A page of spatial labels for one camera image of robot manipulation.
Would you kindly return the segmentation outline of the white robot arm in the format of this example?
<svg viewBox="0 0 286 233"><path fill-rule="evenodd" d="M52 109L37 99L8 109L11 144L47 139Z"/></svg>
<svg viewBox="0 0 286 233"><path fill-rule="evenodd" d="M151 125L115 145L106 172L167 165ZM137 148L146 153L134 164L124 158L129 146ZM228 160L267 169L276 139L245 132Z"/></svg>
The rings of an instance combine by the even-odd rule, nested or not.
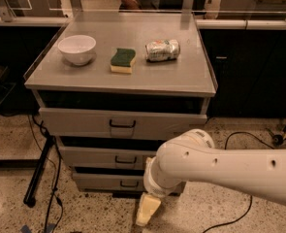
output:
<svg viewBox="0 0 286 233"><path fill-rule="evenodd" d="M220 150L204 130L162 144L148 158L136 224L145 226L183 182L213 183L286 206L285 150Z"/></svg>

